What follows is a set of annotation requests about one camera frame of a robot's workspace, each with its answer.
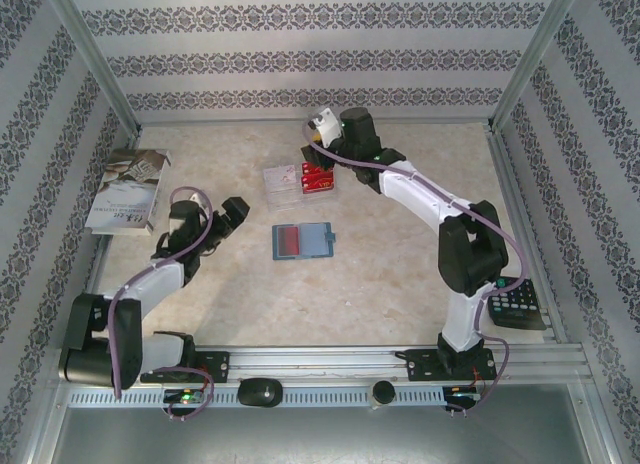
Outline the clear acrylic tiered organizer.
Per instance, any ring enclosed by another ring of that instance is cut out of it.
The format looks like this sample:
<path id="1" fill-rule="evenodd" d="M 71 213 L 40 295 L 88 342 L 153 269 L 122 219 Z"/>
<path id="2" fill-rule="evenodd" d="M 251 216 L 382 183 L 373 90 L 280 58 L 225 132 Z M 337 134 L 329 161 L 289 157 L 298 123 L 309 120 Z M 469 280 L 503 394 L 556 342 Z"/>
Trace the clear acrylic tiered organizer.
<path id="1" fill-rule="evenodd" d="M 302 175 L 303 163 L 304 162 L 299 162 L 294 164 L 281 164 L 281 165 L 267 167 L 267 168 L 272 168 L 277 166 L 295 165 L 296 177 L 297 177 L 297 182 L 294 185 L 280 186 L 280 187 L 267 186 L 263 178 L 265 191 L 266 191 L 266 200 L 267 200 L 267 204 L 270 211 L 284 211 L 284 210 L 293 210 L 293 209 L 298 209 L 303 207 L 309 207 L 312 205 L 331 201 L 337 197 L 338 195 L 337 178 L 335 177 L 333 168 L 325 169 L 326 172 L 320 175 L 320 176 L 332 176 L 334 178 L 333 190 L 313 193 L 313 194 L 304 194 L 302 191 L 302 183 L 301 183 L 301 179 L 303 177 Z"/>

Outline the aluminium table side rail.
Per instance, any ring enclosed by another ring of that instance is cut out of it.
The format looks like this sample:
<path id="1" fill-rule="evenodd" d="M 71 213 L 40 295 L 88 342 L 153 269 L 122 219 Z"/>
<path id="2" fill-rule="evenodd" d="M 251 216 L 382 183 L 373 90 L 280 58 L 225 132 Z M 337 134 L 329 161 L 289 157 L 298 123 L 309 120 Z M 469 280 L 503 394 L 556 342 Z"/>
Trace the aluminium table side rail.
<path id="1" fill-rule="evenodd" d="M 548 276 L 537 246 L 535 233 L 529 220 L 525 200 L 521 195 L 504 141 L 501 135 L 496 133 L 490 126 L 485 127 L 485 134 L 504 198 L 505 207 L 514 232 L 514 238 L 519 243 L 526 257 L 529 269 L 528 277 L 532 280 L 539 303 L 543 306 L 541 313 L 548 318 L 549 325 L 553 330 L 553 336 L 545 332 L 544 341 L 567 344 L 570 342 L 570 339 L 565 332 L 556 305 L 555 296 L 549 284 Z"/>
<path id="2" fill-rule="evenodd" d="M 105 144 L 96 145 L 83 175 L 80 196 L 76 201 L 81 227 L 78 231 L 80 243 L 76 252 L 76 267 L 81 283 L 76 285 L 72 295 L 68 324 L 65 328 L 72 335 L 73 348 L 80 348 L 80 342 L 94 340 L 94 335 L 100 334 L 106 326 L 105 305 L 103 298 L 98 296 L 98 288 L 113 237 L 93 235 L 91 230 L 85 228 L 85 221 L 106 170 L 109 154 L 114 148 L 118 148 L 117 143 L 118 141 L 111 138 Z"/>

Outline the white floral VIP card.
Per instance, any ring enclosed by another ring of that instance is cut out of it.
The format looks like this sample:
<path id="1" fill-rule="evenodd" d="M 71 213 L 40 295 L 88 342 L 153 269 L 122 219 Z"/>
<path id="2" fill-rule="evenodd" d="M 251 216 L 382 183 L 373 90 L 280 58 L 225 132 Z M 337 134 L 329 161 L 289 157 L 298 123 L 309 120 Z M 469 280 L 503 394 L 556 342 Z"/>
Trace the white floral VIP card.
<path id="1" fill-rule="evenodd" d="M 267 168 L 263 171 L 263 178 L 267 186 L 294 185 L 297 182 L 296 166 L 286 165 Z"/>

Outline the black round knob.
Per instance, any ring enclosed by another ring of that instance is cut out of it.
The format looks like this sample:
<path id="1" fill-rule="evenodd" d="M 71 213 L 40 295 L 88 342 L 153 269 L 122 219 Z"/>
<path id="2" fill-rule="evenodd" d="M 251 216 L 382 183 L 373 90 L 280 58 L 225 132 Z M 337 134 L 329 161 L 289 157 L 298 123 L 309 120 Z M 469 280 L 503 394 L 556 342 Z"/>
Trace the black round knob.
<path id="1" fill-rule="evenodd" d="M 394 385 L 386 380 L 373 384 L 370 388 L 369 400 L 373 409 L 379 409 L 391 404 L 396 398 Z"/>

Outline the black remote control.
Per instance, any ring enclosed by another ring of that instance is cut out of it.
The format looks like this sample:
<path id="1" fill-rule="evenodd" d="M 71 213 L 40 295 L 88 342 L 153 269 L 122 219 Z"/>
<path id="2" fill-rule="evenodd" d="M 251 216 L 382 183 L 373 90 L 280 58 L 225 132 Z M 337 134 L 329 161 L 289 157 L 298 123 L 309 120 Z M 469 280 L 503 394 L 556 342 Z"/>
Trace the black remote control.
<path id="1" fill-rule="evenodd" d="M 487 309 L 492 322 L 498 327 L 543 331 L 546 325 L 541 315 L 533 283 L 525 279 L 518 287 L 509 292 L 504 289 L 516 281 L 515 277 L 501 276 L 496 286 L 501 289 L 498 296 L 492 296 Z"/>

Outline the aluminium mounting rail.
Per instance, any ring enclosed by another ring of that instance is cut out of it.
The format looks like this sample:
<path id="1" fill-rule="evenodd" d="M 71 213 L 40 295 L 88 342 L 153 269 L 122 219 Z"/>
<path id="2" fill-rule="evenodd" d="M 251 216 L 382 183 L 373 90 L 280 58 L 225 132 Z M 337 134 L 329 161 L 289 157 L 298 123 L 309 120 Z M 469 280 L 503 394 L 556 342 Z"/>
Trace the aluminium mounting rail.
<path id="1" fill-rule="evenodd" d="M 285 383 L 337 383 L 389 380 L 411 382 L 404 352 L 435 346 L 338 346 L 338 347 L 222 347 L 197 346 L 197 351 L 230 354 L 228 384 L 248 378 L 272 378 Z M 565 384 L 588 381 L 592 370 L 579 344 L 515 344 L 507 352 L 499 345 L 485 348 L 493 353 L 499 382 L 504 384 Z M 478 375 L 475 383 L 490 384 Z M 470 384 L 464 381 L 428 383 Z"/>

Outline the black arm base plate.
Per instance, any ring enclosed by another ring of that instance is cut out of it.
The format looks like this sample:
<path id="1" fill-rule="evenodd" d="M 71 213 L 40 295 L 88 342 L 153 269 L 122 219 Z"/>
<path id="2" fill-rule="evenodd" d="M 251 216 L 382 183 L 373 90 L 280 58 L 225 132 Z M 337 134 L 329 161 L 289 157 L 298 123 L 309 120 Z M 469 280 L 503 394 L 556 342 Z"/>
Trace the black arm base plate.
<path id="1" fill-rule="evenodd" d="M 476 375 L 484 380 L 493 380 L 497 376 L 493 353 L 487 348 L 469 362 L 458 364 L 451 372 L 441 362 L 437 348 L 408 349 L 404 352 L 404 359 L 407 377 L 411 382 L 471 382 Z"/>
<path id="2" fill-rule="evenodd" d="M 230 354 L 224 351 L 197 351 L 191 357 L 184 358 L 179 367 L 199 369 L 208 373 L 214 383 L 226 383 L 228 379 Z M 145 384 L 199 384 L 204 383 L 204 377 L 196 373 L 185 371 L 162 371 L 145 373 L 140 376 Z"/>

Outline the blue leather card holder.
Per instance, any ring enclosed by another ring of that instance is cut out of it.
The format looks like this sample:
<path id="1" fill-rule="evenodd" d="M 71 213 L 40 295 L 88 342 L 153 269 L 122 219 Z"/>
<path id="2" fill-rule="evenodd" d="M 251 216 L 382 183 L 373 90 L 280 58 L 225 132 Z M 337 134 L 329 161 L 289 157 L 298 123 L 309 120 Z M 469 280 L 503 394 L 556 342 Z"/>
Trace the blue leather card holder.
<path id="1" fill-rule="evenodd" d="M 277 229 L 282 226 L 296 226 L 299 229 L 300 254 L 298 256 L 278 255 Z M 272 252 L 275 261 L 330 258 L 334 255 L 335 242 L 336 235 L 330 222 L 280 224 L 272 227 Z"/>

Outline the aluminium corner post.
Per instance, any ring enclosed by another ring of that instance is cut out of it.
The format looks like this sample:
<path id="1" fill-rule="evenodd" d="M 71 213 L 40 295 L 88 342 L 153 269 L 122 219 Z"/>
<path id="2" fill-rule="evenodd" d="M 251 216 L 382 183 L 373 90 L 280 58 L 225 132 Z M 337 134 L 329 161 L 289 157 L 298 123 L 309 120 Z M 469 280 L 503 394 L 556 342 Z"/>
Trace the aluminium corner post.
<path id="1" fill-rule="evenodd" d="M 136 139 L 140 134 L 141 124 L 76 3 L 74 0 L 49 0 L 49 2 L 67 29 L 88 69 L 105 93 L 127 134 Z"/>
<path id="2" fill-rule="evenodd" d="M 544 57 L 560 24 L 571 9 L 575 0 L 551 0 L 541 18 L 527 49 L 520 59 L 515 72 L 507 84 L 495 112 L 488 119 L 486 130 L 495 133 L 505 125 L 512 109 L 524 92 L 529 79 Z"/>

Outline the black computer mouse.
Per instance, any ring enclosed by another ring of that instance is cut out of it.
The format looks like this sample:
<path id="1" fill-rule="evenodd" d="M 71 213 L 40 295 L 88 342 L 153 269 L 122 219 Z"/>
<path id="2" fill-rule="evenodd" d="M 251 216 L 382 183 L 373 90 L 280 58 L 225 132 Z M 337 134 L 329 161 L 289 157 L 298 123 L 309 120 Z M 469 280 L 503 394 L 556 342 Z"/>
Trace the black computer mouse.
<path id="1" fill-rule="evenodd" d="M 264 377 L 244 379 L 237 392 L 238 402 L 249 407 L 273 408 L 282 402 L 283 397 L 281 382 Z"/>

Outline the paperback book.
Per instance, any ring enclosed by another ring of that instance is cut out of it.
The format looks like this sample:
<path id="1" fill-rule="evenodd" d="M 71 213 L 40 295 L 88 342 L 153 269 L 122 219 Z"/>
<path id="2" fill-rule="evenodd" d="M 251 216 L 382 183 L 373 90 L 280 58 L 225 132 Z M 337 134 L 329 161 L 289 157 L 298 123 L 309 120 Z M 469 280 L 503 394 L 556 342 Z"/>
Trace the paperback book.
<path id="1" fill-rule="evenodd" d="M 172 165 L 166 149 L 116 149 L 85 221 L 94 235 L 150 236 Z"/>

